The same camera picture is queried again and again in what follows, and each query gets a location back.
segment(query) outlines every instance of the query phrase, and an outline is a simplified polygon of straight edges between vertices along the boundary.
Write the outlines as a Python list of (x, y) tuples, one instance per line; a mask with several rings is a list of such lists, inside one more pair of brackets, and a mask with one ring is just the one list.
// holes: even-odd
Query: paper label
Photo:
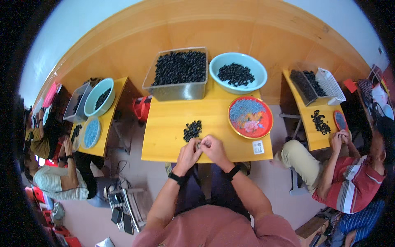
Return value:
[(259, 154), (265, 152), (265, 150), (263, 149), (262, 140), (260, 140), (260, 141), (253, 141), (252, 142), (252, 148), (254, 149), (254, 154), (255, 155), (259, 155)]

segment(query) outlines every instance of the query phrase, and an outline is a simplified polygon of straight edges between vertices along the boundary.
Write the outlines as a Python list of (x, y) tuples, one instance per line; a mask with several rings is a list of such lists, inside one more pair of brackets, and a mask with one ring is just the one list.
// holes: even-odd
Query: hand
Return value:
[(43, 118), (44, 118), (44, 111), (40, 109), (40, 111), (38, 112), (38, 120), (42, 120)]
[(72, 146), (73, 146), (73, 145), (72, 145), (70, 139), (64, 140), (63, 146), (64, 146), (64, 150), (65, 150), (65, 152), (66, 152), (66, 156), (71, 155), (71, 153), (72, 153)]
[(339, 133), (341, 133), (341, 138), (342, 138), (342, 141), (345, 143), (345, 144), (349, 144), (349, 143), (351, 143), (352, 141), (351, 141), (351, 136), (350, 136), (350, 133), (349, 132), (347, 132), (346, 130), (341, 130)]
[(332, 136), (331, 145), (333, 149), (333, 153), (339, 155), (340, 149), (342, 148), (342, 133), (336, 132)]
[(346, 240), (344, 241), (344, 247), (350, 247), (352, 242), (354, 242), (357, 230), (354, 230), (346, 235)]
[(226, 156), (224, 145), (222, 141), (216, 139), (214, 136), (207, 135), (200, 142), (200, 149), (219, 167), (230, 162)]
[(180, 154), (177, 158), (177, 165), (173, 169), (173, 173), (175, 175), (179, 177), (184, 176), (186, 172), (198, 161), (203, 152), (202, 149), (197, 149), (195, 151), (195, 146), (199, 142), (200, 139), (192, 138), (189, 140), (188, 144), (181, 148)]

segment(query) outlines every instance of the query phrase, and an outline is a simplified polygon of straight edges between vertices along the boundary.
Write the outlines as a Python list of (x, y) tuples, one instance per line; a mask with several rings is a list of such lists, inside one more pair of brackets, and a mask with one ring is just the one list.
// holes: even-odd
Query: pile of black beans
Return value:
[(308, 72), (307, 70), (304, 70), (303, 73), (307, 77), (308, 81), (310, 84), (313, 86), (314, 90), (320, 97), (325, 97), (328, 96), (325, 91), (322, 89), (322, 87), (318, 84), (318, 81), (316, 80), (316, 75), (314, 74), (313, 71)]
[(184, 140), (189, 142), (191, 138), (199, 137), (201, 133), (201, 121), (193, 121), (191, 124), (186, 124), (184, 129)]
[(219, 69), (218, 77), (221, 81), (229, 80), (228, 84), (237, 86), (247, 86), (249, 83), (255, 80), (254, 76), (250, 73), (250, 69), (241, 64), (232, 63), (230, 65), (224, 65)]
[(201, 82), (206, 80), (206, 53), (200, 51), (173, 52), (156, 61), (152, 86)]
[(71, 136), (71, 143), (74, 143), (74, 139), (79, 135), (79, 130), (82, 129), (82, 126), (79, 124), (75, 126), (75, 129), (73, 131), (73, 135)]
[(73, 108), (73, 115), (77, 112), (77, 108), (78, 108), (78, 105), (79, 105), (79, 102), (81, 101), (81, 99), (82, 99), (82, 94), (77, 97), (77, 103), (75, 104), (75, 106)]
[(104, 103), (105, 99), (107, 99), (108, 95), (110, 94), (111, 89), (107, 89), (104, 93), (102, 93), (98, 100), (96, 101), (95, 110), (99, 109), (99, 107)]
[(306, 81), (305, 76), (303, 75), (302, 71), (299, 70), (292, 70), (290, 74), (291, 80), (300, 88), (303, 92), (304, 96), (308, 101), (312, 101), (316, 99), (316, 94), (311, 86)]
[(314, 116), (311, 115), (311, 118), (313, 119), (313, 122), (316, 126), (316, 130), (321, 132), (323, 135), (325, 135), (327, 133), (331, 133), (331, 128), (329, 127), (329, 125), (324, 123), (324, 121), (321, 119), (321, 118), (325, 118), (325, 116), (319, 115), (319, 113), (320, 113), (319, 110), (315, 110)]

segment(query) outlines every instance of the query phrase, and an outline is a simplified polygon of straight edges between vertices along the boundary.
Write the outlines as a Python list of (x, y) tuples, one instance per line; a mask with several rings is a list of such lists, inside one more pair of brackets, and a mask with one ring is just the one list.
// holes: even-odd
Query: wrist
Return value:
[(230, 162), (228, 159), (224, 162), (217, 164), (225, 173), (229, 173), (234, 167), (235, 164)]
[(183, 169), (182, 167), (180, 167), (179, 165), (176, 165), (172, 171), (175, 175), (179, 176), (179, 177), (184, 177), (186, 172), (185, 169)]

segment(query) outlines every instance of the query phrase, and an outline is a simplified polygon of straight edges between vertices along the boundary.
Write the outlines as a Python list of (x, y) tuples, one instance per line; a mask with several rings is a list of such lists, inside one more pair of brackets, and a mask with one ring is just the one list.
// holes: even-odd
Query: black fitness band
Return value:
[(185, 177), (179, 177), (179, 176), (175, 175), (173, 172), (169, 173), (169, 178), (177, 181), (177, 184), (180, 186), (184, 183), (184, 180), (185, 180)]
[(233, 176), (236, 175), (236, 173), (238, 173), (240, 171), (241, 167), (239, 164), (237, 164), (235, 167), (233, 167), (232, 170), (230, 170), (230, 172), (225, 173), (226, 176), (228, 177), (229, 181), (233, 180)]

